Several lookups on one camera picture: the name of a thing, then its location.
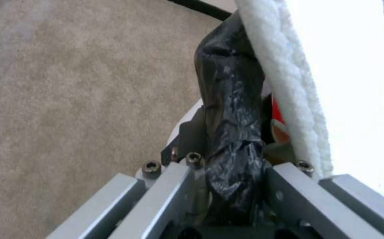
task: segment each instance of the floor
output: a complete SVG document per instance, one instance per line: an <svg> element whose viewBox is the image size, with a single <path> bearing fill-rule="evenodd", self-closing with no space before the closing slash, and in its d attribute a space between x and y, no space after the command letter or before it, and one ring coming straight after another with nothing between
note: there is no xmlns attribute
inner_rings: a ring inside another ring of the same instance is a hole
<svg viewBox="0 0 384 239"><path fill-rule="evenodd" d="M43 238L158 160L218 24L167 0L0 0L0 238Z"/></svg>

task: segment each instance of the white towel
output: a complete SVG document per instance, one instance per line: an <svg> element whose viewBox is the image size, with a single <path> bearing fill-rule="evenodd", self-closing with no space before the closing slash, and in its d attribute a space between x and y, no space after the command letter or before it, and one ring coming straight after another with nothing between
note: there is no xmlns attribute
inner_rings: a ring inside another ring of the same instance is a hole
<svg viewBox="0 0 384 239"><path fill-rule="evenodd" d="M384 195L384 2L236 3L298 159Z"/></svg>

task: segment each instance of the bolt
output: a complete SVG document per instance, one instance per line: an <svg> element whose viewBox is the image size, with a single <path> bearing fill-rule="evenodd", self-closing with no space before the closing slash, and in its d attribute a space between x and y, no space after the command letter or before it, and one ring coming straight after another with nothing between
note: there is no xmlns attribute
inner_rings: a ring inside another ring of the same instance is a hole
<svg viewBox="0 0 384 239"><path fill-rule="evenodd" d="M295 166L303 173L307 174L307 176L313 176L314 168L309 162L300 160L295 163Z"/></svg>
<svg viewBox="0 0 384 239"><path fill-rule="evenodd" d="M282 191L276 191L276 198L279 201L283 201L283 192Z"/></svg>
<svg viewBox="0 0 384 239"><path fill-rule="evenodd" d="M202 167L202 156L196 152L190 152L186 155L186 165L193 169L200 169Z"/></svg>
<svg viewBox="0 0 384 239"><path fill-rule="evenodd" d="M177 147L172 147L171 148L171 162L177 162L178 159L179 159L178 149L177 149Z"/></svg>
<svg viewBox="0 0 384 239"><path fill-rule="evenodd" d="M147 161L142 165L142 173L145 178L155 179L161 175L161 164L155 160Z"/></svg>

